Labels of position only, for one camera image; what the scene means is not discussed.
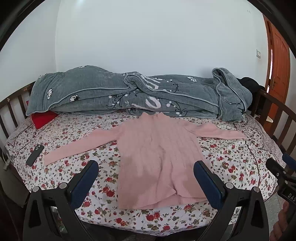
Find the wooden door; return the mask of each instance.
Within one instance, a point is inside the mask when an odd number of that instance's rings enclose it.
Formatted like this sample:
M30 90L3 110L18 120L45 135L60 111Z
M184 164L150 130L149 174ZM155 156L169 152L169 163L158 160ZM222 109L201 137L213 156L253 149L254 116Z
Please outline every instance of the wooden door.
M289 88L290 79L290 51L289 46L274 27L269 22L271 29L271 48L272 48L272 73L269 83L269 94L285 103ZM268 116L274 119L277 106L272 105Z

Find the red pillow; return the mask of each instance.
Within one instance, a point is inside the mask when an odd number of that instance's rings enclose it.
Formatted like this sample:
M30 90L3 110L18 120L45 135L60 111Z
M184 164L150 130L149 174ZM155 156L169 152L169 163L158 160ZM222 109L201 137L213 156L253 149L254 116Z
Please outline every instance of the red pillow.
M57 116L58 114L54 113L51 110L46 111L44 113L33 113L31 115L32 121L34 122L36 129L40 129L41 127L46 125L48 122L52 121Z

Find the black smartphone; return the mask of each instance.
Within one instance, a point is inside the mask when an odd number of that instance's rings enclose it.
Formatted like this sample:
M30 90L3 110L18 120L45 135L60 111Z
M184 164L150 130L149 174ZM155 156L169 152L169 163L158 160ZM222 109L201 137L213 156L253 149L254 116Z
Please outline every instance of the black smartphone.
M29 158L27 159L26 164L29 165L30 167L33 166L35 160L41 154L43 149L44 149L44 146L41 144L38 144L35 147L34 151L31 153L31 155L29 156Z

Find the bed rail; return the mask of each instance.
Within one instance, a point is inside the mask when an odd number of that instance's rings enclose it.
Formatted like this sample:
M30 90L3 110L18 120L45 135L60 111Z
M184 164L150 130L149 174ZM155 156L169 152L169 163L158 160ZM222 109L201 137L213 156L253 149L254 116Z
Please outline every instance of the bed rail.
M17 120L15 118L15 114L13 113L13 109L11 107L11 104L10 102L14 99L18 99L19 103L20 103L20 107L22 109L22 113L24 115L24 118L27 118L26 116L26 109L25 109L25 105L24 105L24 101L23 101L23 98L22 98L22 94L28 92L29 95L31 95L31 91L32 91L32 88L33 88L33 85L34 85L35 82L32 82L30 84L28 84L27 86L15 91L14 93L12 93L10 96L8 96L7 98L5 98L4 100L2 100L0 102L0 109L2 109L3 107L7 106L8 107L8 110L9 110L9 113L10 113L10 116L11 116L11 119L15 125L15 127L18 127L18 123L17 123ZM0 126L2 128L2 131L4 132L4 135L6 136L6 138L9 137L9 134L6 130L6 127L4 125L4 122L3 122L3 119L0 115ZM5 157L4 156L4 153L3 153L3 150L0 148L0 155L1 157Z
M265 130L266 133L271 138L273 137L274 132L275 132L277 126L278 126L278 123L279 123L279 120L281 118L282 113L285 112L288 115L285 126L284 126L283 130L281 131L281 134L280 134L279 138L277 138L277 140L276 140L276 144L279 147L281 147L281 145L283 143L283 140L285 139L285 137L286 137L286 135L287 135L287 133L289 131L289 128L290 128L290 125L291 125L292 121L296 122L296 114L289 107L287 107L285 104L283 104L282 102L280 102L279 100L277 100L276 98L274 98L273 96L268 94L266 91L259 90L257 92L257 95L256 95L256 99L255 99L255 103L254 103L254 106L253 106L253 109L252 109L252 112L251 112L251 116L254 117L261 96L265 97L263 110L262 110L261 116L259 118L259 123L263 127L264 127L264 124L266 122L266 119L267 119L268 113L270 111L271 105L275 104L278 107L275 118L273 120L273 123L272 123L271 127L269 129ZM288 149L286 150L286 153L290 155L292 153L292 151L294 150L295 146L296 146L296 133L295 133L295 135L294 135Z

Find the light switch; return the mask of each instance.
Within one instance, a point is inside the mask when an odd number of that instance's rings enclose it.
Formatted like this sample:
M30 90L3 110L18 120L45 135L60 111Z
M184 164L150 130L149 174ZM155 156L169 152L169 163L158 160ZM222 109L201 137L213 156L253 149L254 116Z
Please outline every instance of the light switch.
M257 55L256 55L256 56L257 56L258 58L261 58L261 53L259 52L258 49L256 49L256 50L257 50Z

